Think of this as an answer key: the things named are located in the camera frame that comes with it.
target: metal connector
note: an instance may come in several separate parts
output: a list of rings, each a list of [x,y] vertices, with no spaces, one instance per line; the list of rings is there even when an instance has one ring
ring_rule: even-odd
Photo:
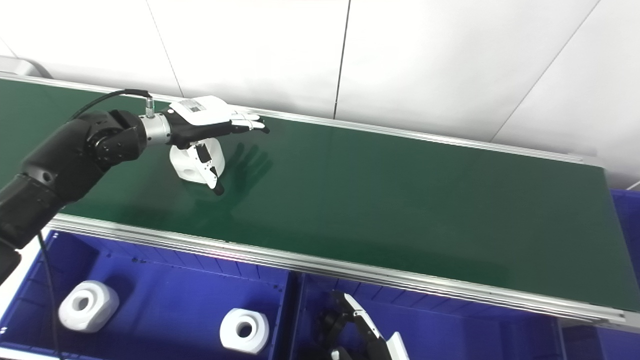
[[[171,140],[171,126],[162,113],[157,113],[152,118],[140,115],[140,120],[145,127],[147,145],[168,143]]]
[[[152,118],[155,117],[155,114],[156,114],[156,104],[154,102],[154,98],[153,97],[147,97],[145,115],[147,116],[148,119],[152,119]]]

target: black cable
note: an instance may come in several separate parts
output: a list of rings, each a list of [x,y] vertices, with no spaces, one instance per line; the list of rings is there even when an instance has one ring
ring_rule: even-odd
[[[51,335],[53,336],[53,349],[58,355],[59,360],[65,360],[60,352],[60,343],[58,343],[58,317],[56,316],[56,296],[53,292],[53,277],[51,276],[51,263],[49,262],[49,253],[47,246],[42,238],[42,232],[38,232],[38,243],[40,243],[40,252],[44,260],[45,273],[47,274],[47,282],[49,283],[49,296],[51,297]]]
[[[82,115],[85,111],[89,110],[90,108],[92,108],[93,106],[98,104],[99,102],[105,101],[106,99],[109,99],[110,97],[114,97],[114,96],[118,96],[118,95],[138,95],[138,96],[142,96],[142,97],[151,98],[151,95],[146,90],[140,90],[140,89],[116,90],[114,92],[110,92],[108,94],[104,94],[103,96],[100,96],[96,100],[93,100],[92,102],[89,102],[87,105],[84,105],[82,108],[80,108],[80,110],[76,111],[73,115],[71,115],[70,119],[73,120],[73,119],[77,118],[78,116]]]

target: white wall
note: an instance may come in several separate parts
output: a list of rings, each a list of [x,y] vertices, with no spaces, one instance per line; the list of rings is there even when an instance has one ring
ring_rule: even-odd
[[[611,186],[640,180],[636,0],[1,8],[0,55],[35,60],[56,79],[333,117],[344,55],[338,119],[598,156]]]

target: robotic arm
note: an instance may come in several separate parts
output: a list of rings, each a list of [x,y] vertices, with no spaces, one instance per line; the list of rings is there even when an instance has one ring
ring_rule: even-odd
[[[213,96],[174,102],[156,113],[147,92],[129,93],[146,94],[145,115],[112,110],[74,116],[29,154],[0,190],[0,283],[20,262],[15,249],[22,249],[60,209],[82,199],[112,166],[137,159],[147,146],[193,148],[211,173],[207,183],[220,194],[216,169],[206,167],[210,159],[200,141],[254,129],[269,132],[258,116],[234,113]]]

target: white plastic part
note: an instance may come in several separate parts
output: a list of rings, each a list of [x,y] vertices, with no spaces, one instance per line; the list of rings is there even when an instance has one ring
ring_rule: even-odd
[[[371,329],[373,334],[377,338],[381,338],[382,335],[380,334],[380,331],[376,328],[376,324],[373,323],[373,320],[371,320],[371,317],[369,316],[369,314],[367,314],[367,312],[362,308],[362,305],[360,305],[356,301],[356,299],[354,299],[349,294],[344,294],[344,298],[345,300],[347,300],[349,305],[351,305],[351,307],[353,308],[353,316],[361,317],[364,320],[364,322],[367,323],[367,326]]]
[[[409,355],[406,353],[404,341],[402,341],[402,336],[400,336],[399,332],[394,332],[391,338],[387,340],[387,348],[391,353],[392,360],[409,360]]]
[[[256,114],[244,114],[244,113],[239,113],[237,111],[235,111],[233,114],[231,114],[231,120],[251,120],[251,121],[258,121],[260,120],[260,117]]]
[[[118,294],[99,281],[87,280],[76,286],[58,308],[60,322],[79,332],[97,332],[120,305]]]
[[[219,141],[215,138],[210,138],[202,140],[201,142],[207,146],[207,150],[209,150],[209,155],[211,156],[211,166],[216,168],[219,177],[225,170],[225,157],[222,154]],[[211,180],[207,181],[203,176],[203,172],[205,176],[211,176],[212,173],[205,170],[196,158],[191,157],[188,150],[180,150],[172,146],[169,151],[169,160],[181,179],[211,186],[211,184],[209,184]]]
[[[256,311],[231,309],[220,324],[220,342],[229,350],[256,355],[267,344],[268,338],[267,316]]]
[[[191,125],[211,125],[227,122],[234,111],[223,99],[213,95],[194,97],[169,104]]]

